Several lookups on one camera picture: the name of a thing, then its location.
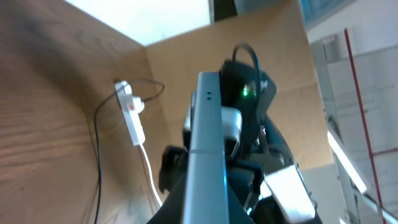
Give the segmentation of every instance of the white power strip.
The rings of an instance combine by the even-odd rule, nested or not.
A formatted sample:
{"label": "white power strip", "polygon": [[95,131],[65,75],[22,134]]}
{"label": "white power strip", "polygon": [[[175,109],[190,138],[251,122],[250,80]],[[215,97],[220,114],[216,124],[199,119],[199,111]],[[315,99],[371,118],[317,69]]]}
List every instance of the white power strip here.
{"label": "white power strip", "polygon": [[124,119],[126,121],[127,128],[131,137],[132,144],[138,146],[145,157],[145,161],[148,168],[150,187],[154,193],[157,203],[162,206],[162,201],[156,191],[154,178],[152,176],[152,169],[150,167],[148,155],[145,151],[143,143],[145,142],[145,134],[142,129],[141,121],[139,119],[139,113],[141,113],[145,104],[141,98],[132,95],[131,86],[126,81],[121,81],[114,84],[116,91],[124,87],[124,91],[118,91],[118,100],[122,109]]}

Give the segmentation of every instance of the wire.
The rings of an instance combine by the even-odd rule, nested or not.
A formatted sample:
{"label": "wire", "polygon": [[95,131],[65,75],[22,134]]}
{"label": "wire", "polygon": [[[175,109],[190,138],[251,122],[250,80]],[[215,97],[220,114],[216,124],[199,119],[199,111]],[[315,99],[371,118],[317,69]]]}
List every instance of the wire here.
{"label": "wire", "polygon": [[157,200],[157,203],[162,206],[163,203],[159,197],[159,195],[157,194],[156,188],[155,188],[155,184],[154,184],[154,178],[152,176],[152,169],[150,168],[150,163],[149,163],[149,159],[147,156],[147,153],[145,151],[145,148],[142,144],[139,145],[139,149],[142,151],[144,157],[145,157],[145,161],[147,162],[147,167],[148,167],[148,173],[149,173],[149,179],[150,179],[150,186],[152,188],[152,191],[154,192],[155,198]]}
{"label": "wire", "polygon": [[242,43],[236,45],[234,48],[234,52],[232,54],[232,61],[234,63],[236,62],[236,52],[240,48],[243,48],[244,50],[246,50],[249,53],[251,60],[253,61],[253,67],[256,71],[256,96],[257,96],[257,99],[256,99],[256,105],[254,105],[254,107],[256,108],[257,105],[260,103],[260,94],[261,94],[261,92],[260,92],[261,91],[261,89],[260,89],[260,87],[261,87],[261,85],[260,85],[261,69],[260,69],[259,59],[257,58],[257,55],[254,52],[253,48],[251,48],[249,44],[242,42]]}
{"label": "wire", "polygon": [[[165,86],[164,86],[163,83],[158,82],[158,81],[155,81],[155,80],[150,80],[150,79],[147,79],[147,78],[139,78],[139,79],[133,80],[133,81],[131,82],[131,84],[133,84],[133,83],[135,83],[135,82],[149,82],[149,83],[155,83],[155,84],[158,84],[158,85],[162,86],[162,89],[161,89],[157,94],[155,94],[154,96],[151,96],[151,97],[148,97],[148,98],[144,99],[143,102],[156,99],[157,97],[160,96],[160,94],[162,94],[162,92],[164,91],[164,88],[165,88]],[[96,207],[96,211],[95,211],[94,224],[97,224],[97,222],[98,222],[98,215],[99,215],[99,213],[100,213],[101,192],[102,192],[102,167],[101,167],[101,153],[100,153],[100,136],[99,136],[99,134],[98,134],[97,116],[98,116],[98,113],[100,112],[101,108],[102,108],[112,97],[116,96],[120,91],[124,90],[124,88],[125,88],[126,86],[127,86],[127,85],[122,86],[121,88],[117,89],[114,93],[112,93],[112,94],[110,94],[108,97],[106,97],[105,100],[103,100],[103,101],[96,107],[95,112],[94,112],[94,118],[93,118],[93,119],[94,119],[95,139],[96,139],[96,145],[97,145],[97,168],[98,168],[98,199],[97,199],[97,207]],[[148,161],[147,156],[146,156],[146,160],[147,160],[148,168],[149,168],[149,170],[150,170],[150,165],[149,165],[149,161]],[[152,172],[149,172],[149,174],[150,174],[150,178],[151,178],[151,184],[153,185]]]}

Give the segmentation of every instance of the black cable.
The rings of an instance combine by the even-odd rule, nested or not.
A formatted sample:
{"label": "black cable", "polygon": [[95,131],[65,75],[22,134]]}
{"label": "black cable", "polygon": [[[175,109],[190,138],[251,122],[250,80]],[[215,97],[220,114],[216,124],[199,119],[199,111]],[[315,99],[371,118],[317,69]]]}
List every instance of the black cable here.
{"label": "black cable", "polygon": [[234,48],[234,52],[232,54],[232,61],[234,63],[236,62],[236,52],[240,48],[243,48],[244,50],[246,50],[249,53],[251,60],[253,61],[254,70],[256,71],[256,105],[254,107],[257,108],[257,105],[260,103],[260,94],[261,94],[261,92],[260,92],[261,91],[261,89],[260,89],[260,87],[261,87],[260,86],[260,79],[261,79],[260,71],[261,71],[261,69],[260,69],[259,59],[257,58],[257,55],[254,52],[253,48],[251,48],[249,44],[242,42],[242,43],[236,45]]}
{"label": "black cable", "polygon": [[[150,96],[146,99],[143,99],[143,102],[148,102],[150,100],[156,99],[157,97],[160,96],[160,94],[162,94],[162,92],[164,91],[164,84],[155,80],[150,80],[147,78],[139,78],[137,80],[133,80],[131,82],[131,84],[133,84],[134,82],[149,82],[149,83],[155,83],[158,84],[160,86],[162,86],[162,89],[155,94],[154,96]],[[121,88],[117,89],[114,93],[110,94],[108,97],[105,98],[105,100],[103,100],[95,109],[94,112],[94,131],[95,131],[95,139],[96,139],[96,145],[97,145],[97,168],[98,168],[98,199],[97,199],[97,207],[96,207],[96,211],[95,211],[95,219],[94,219],[94,224],[97,224],[98,221],[98,214],[100,213],[100,203],[101,203],[101,191],[102,191],[102,168],[101,168],[101,154],[100,154],[100,136],[98,134],[98,124],[97,124],[97,116],[98,113],[100,112],[100,109],[114,96],[116,96],[120,91],[124,90],[124,88],[126,87],[126,85],[122,86]]]}

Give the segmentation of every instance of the brown wood surface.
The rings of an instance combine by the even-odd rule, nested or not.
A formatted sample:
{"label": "brown wood surface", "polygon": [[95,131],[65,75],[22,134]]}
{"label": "brown wood surface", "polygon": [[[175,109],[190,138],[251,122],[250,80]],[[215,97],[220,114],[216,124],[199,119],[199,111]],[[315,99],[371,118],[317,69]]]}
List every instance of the brown wood surface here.
{"label": "brown wood surface", "polygon": [[[152,77],[145,48],[68,3],[0,1],[0,223],[92,223],[93,112],[114,91],[115,79],[137,77]],[[133,91],[157,90],[141,83]],[[157,181],[169,141],[157,100],[141,121]],[[145,223],[157,207],[117,99],[98,122],[99,223]]]}

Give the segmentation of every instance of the white cable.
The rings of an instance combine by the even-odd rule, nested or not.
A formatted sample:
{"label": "white cable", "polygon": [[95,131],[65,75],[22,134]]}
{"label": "white cable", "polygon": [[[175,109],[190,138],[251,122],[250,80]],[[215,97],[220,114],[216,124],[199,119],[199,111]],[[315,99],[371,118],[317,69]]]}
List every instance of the white cable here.
{"label": "white cable", "polygon": [[154,184],[154,178],[152,177],[152,169],[150,168],[150,163],[148,160],[148,156],[147,153],[145,151],[144,146],[142,145],[142,143],[139,145],[139,149],[142,151],[144,157],[145,157],[145,161],[147,162],[147,167],[148,167],[148,173],[149,173],[149,179],[150,179],[150,187],[152,188],[152,191],[154,192],[155,198],[157,200],[157,203],[159,203],[160,206],[163,205],[159,195],[157,194],[156,188],[155,188],[155,184]]}

